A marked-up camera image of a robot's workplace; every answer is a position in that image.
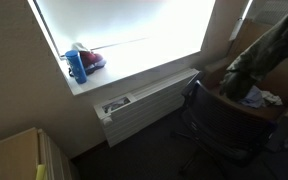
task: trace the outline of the white wall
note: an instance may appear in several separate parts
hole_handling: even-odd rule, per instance
[[[69,157],[94,147],[105,136],[93,103],[167,76],[172,70],[202,67],[225,56],[244,4],[217,0],[200,54],[73,96],[27,1],[0,1],[0,139],[35,126],[43,128]]]

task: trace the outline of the white radiator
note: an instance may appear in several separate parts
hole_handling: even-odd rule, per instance
[[[110,147],[181,107],[181,91],[196,73],[186,69],[95,105]]]

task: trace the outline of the dark carpet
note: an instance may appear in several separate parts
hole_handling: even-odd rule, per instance
[[[103,145],[73,159],[82,180],[222,180],[220,169],[196,144],[171,131],[190,134],[179,120],[178,111],[156,121],[137,134],[109,148]],[[179,168],[198,150],[184,175]],[[288,152],[262,153],[244,168],[221,159],[228,179],[288,180]]]

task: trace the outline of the office chair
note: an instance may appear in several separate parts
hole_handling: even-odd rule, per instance
[[[276,129],[276,123],[248,114],[214,96],[200,82],[203,73],[198,73],[182,91],[185,98],[181,119],[192,136],[180,132],[171,134],[190,138],[214,158],[216,165],[226,173],[219,157],[246,166],[268,142]],[[197,153],[181,167],[184,174]]]

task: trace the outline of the blue bottle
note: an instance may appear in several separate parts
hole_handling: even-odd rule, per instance
[[[73,75],[78,84],[83,84],[86,82],[86,74],[82,61],[80,58],[80,53],[76,50],[67,51],[65,56],[71,66]]]

